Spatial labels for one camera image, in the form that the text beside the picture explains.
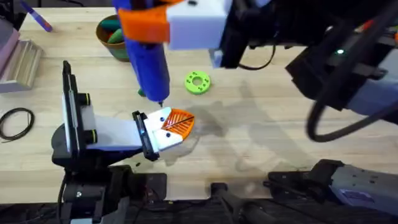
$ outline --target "white block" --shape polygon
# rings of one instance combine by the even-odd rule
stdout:
[[[180,2],[167,9],[171,50],[217,49],[232,0]]]

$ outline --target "white plastic part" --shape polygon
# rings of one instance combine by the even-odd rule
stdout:
[[[142,147],[137,124],[134,120],[95,116],[98,142],[88,144],[87,149],[102,151],[130,151]]]
[[[169,49],[217,49],[231,4],[232,0],[191,0],[167,8]]]
[[[271,0],[254,0],[257,7],[262,7],[268,4]]]
[[[162,129],[164,122],[169,117],[171,112],[171,108],[163,108],[147,115],[148,118],[144,120],[149,140],[155,153],[164,151],[172,146],[180,144],[183,141],[181,135]]]

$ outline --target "blue marker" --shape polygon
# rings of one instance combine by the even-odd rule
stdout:
[[[131,10],[131,2],[113,0],[116,12],[119,8]],[[154,0],[146,0],[145,3],[147,7],[155,6]],[[148,99],[163,106],[163,101],[170,94],[170,77],[163,44],[146,44],[127,38],[124,40],[141,89]]]
[[[32,15],[33,19],[36,20],[44,28],[45,31],[51,32],[52,31],[52,26],[41,16],[39,13],[37,13],[35,10],[32,9],[26,2],[21,1],[22,7],[29,12],[30,15]]]

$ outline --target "black cable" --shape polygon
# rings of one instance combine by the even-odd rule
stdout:
[[[141,213],[141,211],[142,211],[143,208],[144,208],[144,203],[142,203],[141,207],[138,208],[138,211],[137,211],[137,213],[136,213],[136,216],[134,217],[134,220],[132,221],[132,224],[136,224],[137,219],[138,219],[138,216],[139,216],[139,214]]]
[[[13,115],[14,113],[17,113],[17,112],[28,113],[28,125],[20,133],[14,135],[14,136],[6,136],[2,131],[3,124],[7,120],[8,117],[10,117],[11,115]],[[20,139],[20,138],[24,137],[32,129],[34,123],[35,123],[35,114],[33,114],[33,112],[31,110],[28,110],[26,108],[14,108],[14,109],[8,111],[7,113],[5,113],[0,118],[0,138],[7,140],[6,142],[11,142],[11,141]]]
[[[149,209],[149,208],[145,208],[145,207],[143,207],[142,209],[144,211],[146,211],[146,212],[152,212],[152,213],[178,213],[178,212],[182,212],[182,211],[184,211],[186,209],[189,209],[189,208],[192,208],[192,207],[205,206],[207,204],[207,202],[209,202],[210,200],[211,200],[211,198],[203,200],[203,201],[198,202],[198,203],[187,202],[189,205],[187,205],[185,207],[182,207],[182,208],[178,208],[178,209],[157,209],[157,210],[154,210],[154,209]]]
[[[72,4],[77,4],[77,5],[79,5],[80,7],[85,7],[85,5],[84,5],[83,3],[78,2],[78,1],[74,1],[74,0],[61,0],[61,1],[67,2],[67,3],[72,3]]]
[[[61,220],[61,208],[62,208],[62,195],[63,191],[65,190],[65,187],[67,185],[67,180],[69,179],[70,172],[65,171],[65,175],[63,176],[60,191],[58,193],[58,200],[57,200],[57,220],[59,224],[62,224]]]
[[[294,207],[291,207],[291,206],[289,206],[289,205],[286,205],[285,203],[280,203],[280,202],[277,202],[277,201],[271,200],[271,199],[267,199],[267,201],[268,201],[268,202],[271,202],[271,203],[274,203],[274,204],[276,204],[276,205],[279,205],[279,206],[281,206],[281,207],[284,207],[284,208],[293,210],[293,211],[295,211],[295,212],[298,212],[298,213],[300,213],[300,214],[302,214],[302,215],[304,215],[304,216],[306,216],[306,217],[312,218],[312,219],[314,219],[314,220],[316,220],[316,221],[319,221],[319,222],[322,222],[322,223],[326,223],[326,224],[336,224],[336,223],[334,223],[334,222],[330,222],[330,221],[328,221],[328,220],[324,220],[324,219],[319,218],[319,217],[316,217],[316,216],[314,216],[314,215],[312,215],[312,214],[310,214],[310,213],[307,213],[307,212],[304,212],[304,211],[299,210],[299,209],[297,209],[297,208],[294,208]]]
[[[238,67],[239,67],[239,68],[242,68],[242,69],[245,69],[245,70],[249,70],[249,71],[261,70],[261,69],[267,67],[269,64],[271,64],[272,59],[274,59],[275,52],[276,52],[276,44],[274,44],[274,45],[272,46],[271,57],[269,58],[268,62],[267,62],[265,65],[263,65],[263,66],[260,66],[260,67],[250,67],[250,66],[243,65],[243,64],[240,63],[240,64],[238,65]]]
[[[367,52],[369,48],[373,46],[373,43],[375,43],[375,41],[377,41],[377,39],[382,35],[385,27],[396,19],[397,14],[398,1],[391,1],[390,5],[383,10],[383,13],[375,18],[373,25],[368,30],[364,31],[363,36],[357,41],[357,43],[355,43],[350,51],[348,51],[346,59],[343,60],[341,65],[339,65],[331,74],[329,81],[325,84],[325,87],[317,97],[307,120],[306,130],[311,140],[316,142],[328,142],[339,139],[376,122],[395,110],[398,110],[398,101],[396,101],[377,113],[345,128],[328,134],[317,134],[317,126],[326,108],[327,102],[337,95],[339,89],[349,78],[349,73],[352,68],[363,58],[364,55],[366,55],[365,52]]]
[[[30,219],[28,219],[28,220],[24,220],[24,221],[21,221],[21,222],[4,223],[4,224],[27,224],[27,223],[30,223],[30,222],[33,222],[33,221],[41,220],[41,219],[43,219],[43,218],[46,217],[46,216],[53,215],[54,213],[55,213],[55,210],[51,211],[51,212],[48,213],[48,214],[43,213],[43,214],[38,215],[38,216],[36,216],[36,217],[34,217],[34,218],[30,218]]]

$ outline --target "black mount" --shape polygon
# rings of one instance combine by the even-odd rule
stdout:
[[[277,200],[311,198],[318,203],[340,204],[329,186],[333,181],[332,175],[342,166],[341,161],[322,159],[308,172],[270,172],[263,184]]]

